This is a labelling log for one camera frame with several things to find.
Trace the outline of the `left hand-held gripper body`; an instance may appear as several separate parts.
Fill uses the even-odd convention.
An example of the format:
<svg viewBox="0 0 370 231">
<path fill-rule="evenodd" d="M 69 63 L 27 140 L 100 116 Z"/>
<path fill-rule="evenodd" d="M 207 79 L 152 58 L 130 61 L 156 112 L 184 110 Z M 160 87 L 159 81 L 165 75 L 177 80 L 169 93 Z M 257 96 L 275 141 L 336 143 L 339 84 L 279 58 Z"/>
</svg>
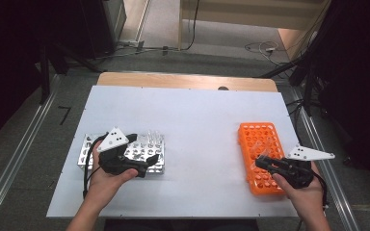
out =
<svg viewBox="0 0 370 231">
<path fill-rule="evenodd" d="M 144 178 L 148 168 L 147 163 L 127 158 L 124 153 L 128 144 L 128 138 L 118 127 L 114 127 L 101 145 L 97 147 L 99 166 L 106 173 L 113 175 L 119 175 L 130 168 L 134 168 L 138 171 L 138 177 Z"/>
</svg>

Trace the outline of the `person's right hand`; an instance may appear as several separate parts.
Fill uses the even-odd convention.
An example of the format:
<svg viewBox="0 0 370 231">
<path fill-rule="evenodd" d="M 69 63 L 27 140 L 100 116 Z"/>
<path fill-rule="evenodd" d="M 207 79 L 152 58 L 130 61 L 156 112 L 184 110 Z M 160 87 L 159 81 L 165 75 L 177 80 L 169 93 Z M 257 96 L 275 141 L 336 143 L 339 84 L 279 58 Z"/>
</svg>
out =
<svg viewBox="0 0 370 231">
<path fill-rule="evenodd" d="M 304 218 L 305 216 L 324 214 L 324 191 L 318 179 L 313 178 L 312 182 L 306 188 L 294 189 L 283 176 L 274 173 L 272 177 L 285 191 L 300 217 Z"/>
</svg>

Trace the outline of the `row of clear test tubes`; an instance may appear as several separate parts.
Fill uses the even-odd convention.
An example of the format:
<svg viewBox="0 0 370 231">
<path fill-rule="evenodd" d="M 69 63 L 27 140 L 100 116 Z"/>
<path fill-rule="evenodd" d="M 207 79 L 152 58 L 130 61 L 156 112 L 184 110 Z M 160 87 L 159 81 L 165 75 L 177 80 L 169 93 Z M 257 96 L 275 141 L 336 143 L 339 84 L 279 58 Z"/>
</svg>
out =
<svg viewBox="0 0 370 231">
<path fill-rule="evenodd" d="M 163 142 L 163 136 L 157 130 L 148 130 L 146 135 L 147 135 L 149 144 L 160 146 Z"/>
</svg>

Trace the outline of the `orange plastic test tube rack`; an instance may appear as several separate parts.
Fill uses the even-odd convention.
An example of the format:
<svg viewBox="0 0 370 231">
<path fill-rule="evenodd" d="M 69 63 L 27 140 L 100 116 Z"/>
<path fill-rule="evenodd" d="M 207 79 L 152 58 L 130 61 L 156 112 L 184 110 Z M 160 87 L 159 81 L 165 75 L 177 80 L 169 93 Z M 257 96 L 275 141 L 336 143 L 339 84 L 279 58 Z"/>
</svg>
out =
<svg viewBox="0 0 370 231">
<path fill-rule="evenodd" d="M 254 195 L 284 194 L 283 189 L 267 170 L 259 167 L 251 168 L 251 164 L 256 159 L 252 153 L 252 147 L 257 142 L 261 142 L 265 147 L 265 140 L 268 137 L 276 137 L 280 142 L 276 126 L 271 122 L 245 122 L 241 123 L 238 129 L 238 142 L 243 155 L 246 180 Z"/>
</svg>

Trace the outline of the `white table board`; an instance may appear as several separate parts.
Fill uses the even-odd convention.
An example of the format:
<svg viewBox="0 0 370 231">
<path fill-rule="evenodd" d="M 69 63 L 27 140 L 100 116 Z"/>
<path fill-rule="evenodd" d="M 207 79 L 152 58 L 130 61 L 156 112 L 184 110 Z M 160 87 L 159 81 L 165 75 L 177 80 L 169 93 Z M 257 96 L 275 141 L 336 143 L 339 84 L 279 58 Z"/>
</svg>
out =
<svg viewBox="0 0 370 231">
<path fill-rule="evenodd" d="M 82 203 L 77 160 L 88 134 L 118 127 L 165 137 L 165 171 L 125 183 L 103 210 L 109 218 L 293 217 L 283 195 L 255 196 L 238 144 L 243 122 L 270 121 L 284 151 L 298 140 L 278 92 L 94 86 L 47 211 L 71 218 Z"/>
</svg>

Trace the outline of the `beige wooden shelf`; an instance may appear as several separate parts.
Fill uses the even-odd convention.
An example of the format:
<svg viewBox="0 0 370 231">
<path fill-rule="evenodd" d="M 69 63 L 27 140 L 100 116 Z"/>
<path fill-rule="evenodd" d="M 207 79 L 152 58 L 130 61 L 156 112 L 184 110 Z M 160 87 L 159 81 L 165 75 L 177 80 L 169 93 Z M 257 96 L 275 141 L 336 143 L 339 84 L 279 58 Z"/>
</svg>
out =
<svg viewBox="0 0 370 231">
<path fill-rule="evenodd" d="M 318 30 L 331 0 L 179 0 L 178 47 L 182 21 L 193 19 L 278 28 L 288 57 L 293 60 Z"/>
</svg>

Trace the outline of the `slim clear test tube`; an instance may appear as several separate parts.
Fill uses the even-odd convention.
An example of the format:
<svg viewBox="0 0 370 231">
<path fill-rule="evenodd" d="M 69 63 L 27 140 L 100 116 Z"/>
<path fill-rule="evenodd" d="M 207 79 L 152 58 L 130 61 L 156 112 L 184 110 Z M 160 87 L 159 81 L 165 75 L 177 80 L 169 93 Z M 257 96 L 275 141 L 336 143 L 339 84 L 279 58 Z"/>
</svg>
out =
<svg viewBox="0 0 370 231">
<path fill-rule="evenodd" d="M 251 164 L 251 168 L 262 168 L 262 169 L 267 169 L 269 165 L 269 160 L 268 160 L 269 152 L 267 149 L 263 150 L 260 154 L 256 156 L 256 159 L 254 162 Z"/>
<path fill-rule="evenodd" d="M 252 153 L 254 156 L 260 156 L 265 152 L 265 147 L 261 142 L 257 142 L 253 147 L 252 147 Z"/>
</svg>

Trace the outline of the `cluster of clear test tubes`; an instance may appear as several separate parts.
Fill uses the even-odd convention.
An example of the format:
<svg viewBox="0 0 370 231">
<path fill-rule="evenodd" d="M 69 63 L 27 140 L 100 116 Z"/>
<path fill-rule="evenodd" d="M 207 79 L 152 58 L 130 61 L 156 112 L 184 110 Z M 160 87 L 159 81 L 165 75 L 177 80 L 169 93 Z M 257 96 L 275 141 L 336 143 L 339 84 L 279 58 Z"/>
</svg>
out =
<svg viewBox="0 0 370 231">
<path fill-rule="evenodd" d="M 265 140 L 264 154 L 276 159 L 280 159 L 284 156 L 282 146 L 276 137 L 268 137 Z"/>
</svg>

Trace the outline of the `wooden table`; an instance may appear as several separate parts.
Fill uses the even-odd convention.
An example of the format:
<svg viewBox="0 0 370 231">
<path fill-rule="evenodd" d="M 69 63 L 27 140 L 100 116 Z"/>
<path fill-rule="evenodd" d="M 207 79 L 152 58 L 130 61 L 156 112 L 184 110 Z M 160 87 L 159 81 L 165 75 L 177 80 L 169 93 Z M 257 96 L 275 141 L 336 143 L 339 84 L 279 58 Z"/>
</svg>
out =
<svg viewBox="0 0 370 231">
<path fill-rule="evenodd" d="M 217 90 L 218 87 L 225 86 L 229 90 L 238 91 L 278 91 L 272 79 L 150 72 L 104 72 L 99 75 L 97 84 L 192 90 Z"/>
</svg>

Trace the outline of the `black metal stand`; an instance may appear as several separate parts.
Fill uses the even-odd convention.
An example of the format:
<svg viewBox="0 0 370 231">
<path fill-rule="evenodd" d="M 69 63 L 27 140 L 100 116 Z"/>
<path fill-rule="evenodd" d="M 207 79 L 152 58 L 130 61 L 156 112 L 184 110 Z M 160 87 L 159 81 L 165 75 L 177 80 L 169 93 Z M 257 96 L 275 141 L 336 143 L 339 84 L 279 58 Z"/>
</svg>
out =
<svg viewBox="0 0 370 231">
<path fill-rule="evenodd" d="M 261 78 L 270 79 L 283 71 L 293 69 L 288 82 L 292 87 L 296 87 L 302 81 L 305 81 L 304 97 L 300 105 L 304 108 L 308 116 L 311 116 L 311 107 L 315 106 L 315 103 L 311 100 L 312 90 L 315 86 L 315 62 L 313 62 L 313 58 L 313 51 L 307 50 L 293 61 L 282 64 L 274 70 L 261 75 Z"/>
</svg>

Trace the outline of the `dark grey cabinet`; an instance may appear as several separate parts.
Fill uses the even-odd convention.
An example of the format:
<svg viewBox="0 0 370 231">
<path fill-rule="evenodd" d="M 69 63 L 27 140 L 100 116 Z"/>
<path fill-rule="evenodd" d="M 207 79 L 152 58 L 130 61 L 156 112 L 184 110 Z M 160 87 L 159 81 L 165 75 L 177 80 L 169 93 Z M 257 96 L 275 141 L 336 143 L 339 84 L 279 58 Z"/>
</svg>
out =
<svg viewBox="0 0 370 231">
<path fill-rule="evenodd" d="M 90 57 L 116 51 L 127 15 L 123 0 L 80 0 L 90 41 Z"/>
</svg>

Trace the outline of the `aluminium floor rail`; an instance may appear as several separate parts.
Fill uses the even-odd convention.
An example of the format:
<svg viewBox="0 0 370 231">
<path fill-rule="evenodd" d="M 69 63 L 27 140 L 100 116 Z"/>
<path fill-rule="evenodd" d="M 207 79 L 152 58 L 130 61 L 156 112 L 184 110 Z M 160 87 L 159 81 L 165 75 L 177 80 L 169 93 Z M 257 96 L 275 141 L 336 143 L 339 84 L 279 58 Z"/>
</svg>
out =
<svg viewBox="0 0 370 231">
<path fill-rule="evenodd" d="M 32 121 L 20 139 L 20 142 L 18 143 L 8 164 L 4 168 L 3 173 L 0 175 L 0 206 L 3 203 L 25 157 L 27 156 L 30 146 L 49 112 L 64 78 L 65 76 L 60 74 L 55 74 L 53 76 L 50 82 L 50 88 L 52 91 L 49 93 L 45 101 L 38 106 Z"/>
<path fill-rule="evenodd" d="M 292 87 L 290 91 L 293 97 L 293 104 L 295 105 L 295 108 L 291 111 L 293 127 L 300 144 L 308 144 L 312 148 L 325 151 L 326 148 L 316 129 L 313 118 L 308 116 L 300 105 L 304 96 L 297 88 Z M 360 231 L 357 219 L 330 160 L 318 161 L 317 167 L 328 186 L 328 195 L 331 198 L 330 207 L 336 210 L 344 230 Z"/>
</svg>

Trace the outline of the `silver metal test tube rack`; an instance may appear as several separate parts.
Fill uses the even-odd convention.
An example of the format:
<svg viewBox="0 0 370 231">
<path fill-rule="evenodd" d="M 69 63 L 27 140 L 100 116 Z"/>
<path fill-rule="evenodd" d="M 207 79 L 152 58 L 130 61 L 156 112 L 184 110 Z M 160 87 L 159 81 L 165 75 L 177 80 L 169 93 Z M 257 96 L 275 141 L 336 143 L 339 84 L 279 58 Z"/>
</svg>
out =
<svg viewBox="0 0 370 231">
<path fill-rule="evenodd" d="M 84 168 L 86 165 L 86 159 L 90 147 L 93 142 L 100 137 L 100 134 L 86 134 L 83 139 L 83 144 L 80 150 L 77 166 Z M 124 155 L 135 161 L 145 161 L 147 158 L 158 154 L 158 163 L 147 169 L 147 173 L 152 174 L 163 174 L 165 170 L 165 140 L 163 136 L 163 142 L 160 146 L 156 146 L 148 143 L 146 134 L 140 134 L 136 141 L 128 144 Z"/>
</svg>

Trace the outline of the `dark curtain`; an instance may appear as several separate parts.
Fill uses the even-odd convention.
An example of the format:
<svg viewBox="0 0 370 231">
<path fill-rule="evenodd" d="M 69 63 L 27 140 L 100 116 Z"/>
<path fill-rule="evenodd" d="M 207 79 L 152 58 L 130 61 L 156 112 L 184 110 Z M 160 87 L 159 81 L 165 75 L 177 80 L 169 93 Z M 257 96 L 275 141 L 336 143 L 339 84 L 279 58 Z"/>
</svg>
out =
<svg viewBox="0 0 370 231">
<path fill-rule="evenodd" d="M 40 45 L 62 43 L 75 0 L 0 0 L 0 130 L 40 87 Z"/>
<path fill-rule="evenodd" d="M 319 100 L 341 126 L 347 153 L 370 170 L 370 0 L 332 0 L 315 52 L 327 86 Z"/>
</svg>

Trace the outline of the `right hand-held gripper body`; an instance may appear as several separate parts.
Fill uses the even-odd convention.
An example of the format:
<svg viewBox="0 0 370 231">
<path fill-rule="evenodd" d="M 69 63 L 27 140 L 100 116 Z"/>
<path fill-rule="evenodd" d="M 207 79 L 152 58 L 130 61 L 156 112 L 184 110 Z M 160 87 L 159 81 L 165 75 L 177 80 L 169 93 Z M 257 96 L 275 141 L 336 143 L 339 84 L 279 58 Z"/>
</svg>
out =
<svg viewBox="0 0 370 231">
<path fill-rule="evenodd" d="M 294 189 L 302 189 L 313 181 L 312 161 L 334 159 L 335 155 L 297 144 L 281 159 L 281 175 Z"/>
</svg>

